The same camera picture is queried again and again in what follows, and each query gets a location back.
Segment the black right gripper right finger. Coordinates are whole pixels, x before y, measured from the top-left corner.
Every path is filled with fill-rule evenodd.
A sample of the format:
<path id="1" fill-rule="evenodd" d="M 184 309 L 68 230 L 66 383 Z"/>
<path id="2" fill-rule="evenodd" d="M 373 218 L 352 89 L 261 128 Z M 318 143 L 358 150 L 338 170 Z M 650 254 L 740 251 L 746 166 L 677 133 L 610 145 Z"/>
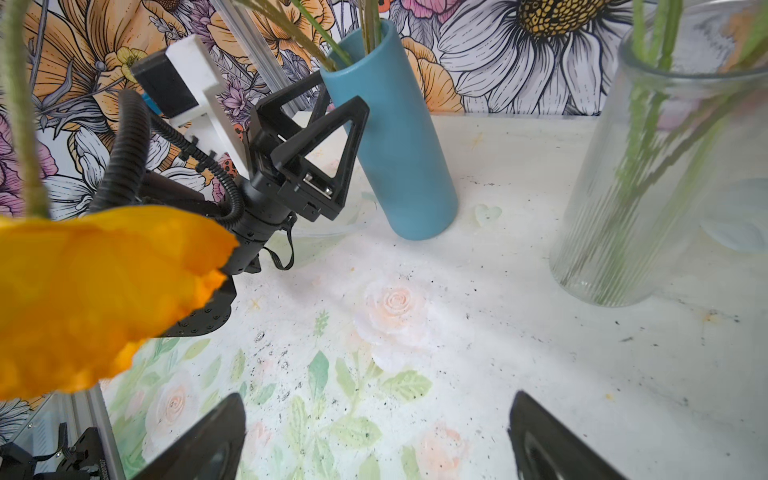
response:
<path id="1" fill-rule="evenodd" d="M 525 391 L 517 391 L 508 436 L 519 479 L 625 479 Z"/>

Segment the orange yellow ranunculus stem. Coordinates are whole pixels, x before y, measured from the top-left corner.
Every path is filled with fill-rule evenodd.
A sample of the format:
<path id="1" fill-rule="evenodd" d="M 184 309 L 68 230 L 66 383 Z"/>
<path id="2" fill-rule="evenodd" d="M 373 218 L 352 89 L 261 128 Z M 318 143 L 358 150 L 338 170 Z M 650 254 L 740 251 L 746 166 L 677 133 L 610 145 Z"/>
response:
<path id="1" fill-rule="evenodd" d="M 73 393 L 127 370 L 142 344 L 202 308 L 236 247 L 216 221 L 167 206 L 117 206 L 55 221 L 34 129 L 25 1 L 1 20 L 1 78 L 24 213 L 1 221 L 1 396 Z"/>

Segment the teal cylindrical vase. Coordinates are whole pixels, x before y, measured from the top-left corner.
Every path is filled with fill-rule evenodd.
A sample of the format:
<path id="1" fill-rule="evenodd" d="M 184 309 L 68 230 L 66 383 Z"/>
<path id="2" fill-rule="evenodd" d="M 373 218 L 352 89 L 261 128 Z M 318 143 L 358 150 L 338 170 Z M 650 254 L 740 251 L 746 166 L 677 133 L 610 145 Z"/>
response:
<path id="1" fill-rule="evenodd" d="M 381 32 L 381 43 L 367 54 L 362 31 L 352 31 L 340 46 L 354 63 L 321 77 L 336 107 L 355 96 L 368 105 L 357 158 L 392 230 L 425 240 L 453 222 L 458 197 L 396 27 L 383 20 Z"/>

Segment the clear glass vase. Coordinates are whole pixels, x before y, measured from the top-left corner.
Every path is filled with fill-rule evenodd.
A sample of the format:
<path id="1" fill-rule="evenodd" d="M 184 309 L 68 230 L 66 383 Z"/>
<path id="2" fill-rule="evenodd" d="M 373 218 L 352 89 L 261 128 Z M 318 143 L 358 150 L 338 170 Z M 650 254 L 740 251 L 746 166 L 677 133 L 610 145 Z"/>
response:
<path id="1" fill-rule="evenodd" d="M 559 237 L 555 281 L 585 302 L 650 296 L 698 231 L 767 250 L 767 5 L 639 10 Z"/>

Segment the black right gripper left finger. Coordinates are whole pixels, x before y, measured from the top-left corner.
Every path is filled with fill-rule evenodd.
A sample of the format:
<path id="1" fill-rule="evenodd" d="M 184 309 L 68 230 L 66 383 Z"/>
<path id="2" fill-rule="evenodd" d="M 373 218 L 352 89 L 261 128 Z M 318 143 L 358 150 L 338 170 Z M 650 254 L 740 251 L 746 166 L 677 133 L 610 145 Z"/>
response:
<path id="1" fill-rule="evenodd" d="M 231 393 L 135 479 L 235 480 L 245 437 L 244 403 Z"/>

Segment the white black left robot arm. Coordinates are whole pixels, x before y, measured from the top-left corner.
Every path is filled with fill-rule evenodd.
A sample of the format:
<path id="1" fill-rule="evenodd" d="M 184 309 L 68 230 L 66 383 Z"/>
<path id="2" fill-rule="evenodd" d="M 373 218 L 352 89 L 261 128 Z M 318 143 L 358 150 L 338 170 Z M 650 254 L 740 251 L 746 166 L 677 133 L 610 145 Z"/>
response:
<path id="1" fill-rule="evenodd" d="M 320 85 L 312 75 L 263 99 L 246 139 L 249 174 L 233 178 L 194 141 L 152 112 L 138 93 L 121 94 L 121 126 L 86 217 L 76 223 L 85 255 L 100 263 L 83 285 L 79 331 L 126 345 L 153 337 L 200 336 L 228 317 L 232 279 L 256 273 L 259 255 L 298 219 L 334 219 L 344 208 L 369 116 L 360 97 L 331 106 L 322 95 L 306 126 L 283 104 Z M 216 175 L 214 204 L 146 168 L 158 134 Z"/>

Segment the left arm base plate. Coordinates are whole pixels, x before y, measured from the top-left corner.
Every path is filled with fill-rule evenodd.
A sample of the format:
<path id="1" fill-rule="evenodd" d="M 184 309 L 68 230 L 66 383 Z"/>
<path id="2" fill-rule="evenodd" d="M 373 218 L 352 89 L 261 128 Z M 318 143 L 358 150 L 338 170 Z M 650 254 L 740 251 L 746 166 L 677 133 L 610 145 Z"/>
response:
<path id="1" fill-rule="evenodd" d="M 58 447 L 48 455 L 34 456 L 19 445 L 1 446 L 1 478 L 22 479 L 113 479 L 96 427 L 87 428 L 68 446 L 68 427 L 59 425 Z"/>

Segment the pink white rose stem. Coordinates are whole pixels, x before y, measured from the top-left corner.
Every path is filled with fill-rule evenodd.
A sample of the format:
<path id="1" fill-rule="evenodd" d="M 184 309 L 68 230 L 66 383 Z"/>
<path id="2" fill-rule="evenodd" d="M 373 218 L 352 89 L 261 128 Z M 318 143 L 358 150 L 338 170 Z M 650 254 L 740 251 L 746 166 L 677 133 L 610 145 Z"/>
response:
<path id="1" fill-rule="evenodd" d="M 378 0 L 359 0 L 359 23 L 365 54 L 372 53 L 382 41 Z"/>

